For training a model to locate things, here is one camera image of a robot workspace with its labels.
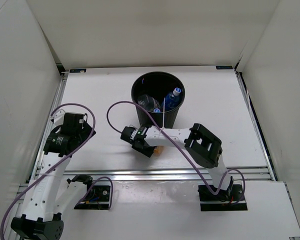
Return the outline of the orange juice bottle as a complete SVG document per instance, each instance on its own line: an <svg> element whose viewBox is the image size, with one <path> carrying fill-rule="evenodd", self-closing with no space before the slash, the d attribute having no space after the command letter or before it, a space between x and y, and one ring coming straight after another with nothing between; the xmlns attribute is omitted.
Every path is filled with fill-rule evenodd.
<svg viewBox="0 0 300 240"><path fill-rule="evenodd" d="M155 148L154 148L154 150L153 150L153 154L155 155L155 156L160 156L162 153L163 153L163 151L164 151L164 146L156 146Z"/></svg>

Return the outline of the orange white label clear bottle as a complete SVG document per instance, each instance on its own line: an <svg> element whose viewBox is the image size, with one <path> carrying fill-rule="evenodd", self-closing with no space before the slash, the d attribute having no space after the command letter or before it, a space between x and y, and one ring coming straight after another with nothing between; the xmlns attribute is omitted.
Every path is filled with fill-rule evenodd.
<svg viewBox="0 0 300 240"><path fill-rule="evenodd" d="M152 96L148 94L143 94L137 98L137 103L149 112L153 112L154 109L159 109L160 104L159 102L154 99Z"/></svg>

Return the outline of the blue label plastic bottle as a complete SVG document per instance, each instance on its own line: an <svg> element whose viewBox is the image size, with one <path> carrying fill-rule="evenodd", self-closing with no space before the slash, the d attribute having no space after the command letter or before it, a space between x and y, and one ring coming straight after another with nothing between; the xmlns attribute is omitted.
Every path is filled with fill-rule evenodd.
<svg viewBox="0 0 300 240"><path fill-rule="evenodd" d="M181 101L182 90L176 87L172 92L168 93L164 98L161 109L165 111L170 111L176 108Z"/></svg>

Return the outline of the clear unlabelled plastic bottle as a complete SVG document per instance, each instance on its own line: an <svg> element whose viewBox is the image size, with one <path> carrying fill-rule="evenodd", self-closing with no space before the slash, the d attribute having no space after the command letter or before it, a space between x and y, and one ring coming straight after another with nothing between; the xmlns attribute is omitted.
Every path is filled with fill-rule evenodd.
<svg viewBox="0 0 300 240"><path fill-rule="evenodd" d="M153 110L153 112L154 112L154 113L160 113L161 110L160 110L159 108L155 108L155 109Z"/></svg>

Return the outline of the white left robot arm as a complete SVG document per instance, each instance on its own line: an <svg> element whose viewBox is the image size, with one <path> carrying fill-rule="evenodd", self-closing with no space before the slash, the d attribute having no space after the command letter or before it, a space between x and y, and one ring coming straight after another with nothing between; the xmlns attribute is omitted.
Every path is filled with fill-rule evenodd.
<svg viewBox="0 0 300 240"><path fill-rule="evenodd" d="M93 178L76 175L69 179L68 188L57 196L64 172L73 152L95 135L84 120L67 120L49 134L43 148L43 161L38 179L29 185L32 192L20 216L12 219L10 227L26 240L58 240L64 230L69 210L95 194Z"/></svg>

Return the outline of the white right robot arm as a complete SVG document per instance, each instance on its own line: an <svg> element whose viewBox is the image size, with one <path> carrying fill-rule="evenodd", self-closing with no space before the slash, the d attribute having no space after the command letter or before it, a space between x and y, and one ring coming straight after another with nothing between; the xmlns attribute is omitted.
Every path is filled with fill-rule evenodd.
<svg viewBox="0 0 300 240"><path fill-rule="evenodd" d="M151 157L156 147L175 147L185 150L199 166L207 169L215 197L228 201L233 193L233 178L227 173L223 161L222 141L200 123L190 128L157 128L154 125L142 125L139 128L126 127L121 139L147 157Z"/></svg>

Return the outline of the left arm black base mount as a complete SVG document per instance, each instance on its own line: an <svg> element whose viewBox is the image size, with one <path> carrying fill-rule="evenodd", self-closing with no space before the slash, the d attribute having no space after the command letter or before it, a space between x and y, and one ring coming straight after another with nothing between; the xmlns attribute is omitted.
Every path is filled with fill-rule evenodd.
<svg viewBox="0 0 300 240"><path fill-rule="evenodd" d="M79 182L86 186L87 193L74 207L75 210L110 210L113 203L114 183L108 176L94 180L90 175L77 174L68 178L68 186Z"/></svg>

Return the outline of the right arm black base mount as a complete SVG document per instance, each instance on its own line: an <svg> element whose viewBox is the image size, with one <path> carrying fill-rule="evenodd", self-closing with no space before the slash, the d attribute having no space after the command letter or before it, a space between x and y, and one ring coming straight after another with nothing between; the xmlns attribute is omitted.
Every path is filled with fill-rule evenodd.
<svg viewBox="0 0 300 240"><path fill-rule="evenodd" d="M247 211L247 202L243 186L234 184L230 192L220 190L218 195L213 195L206 185L198 186L201 212L229 212Z"/></svg>

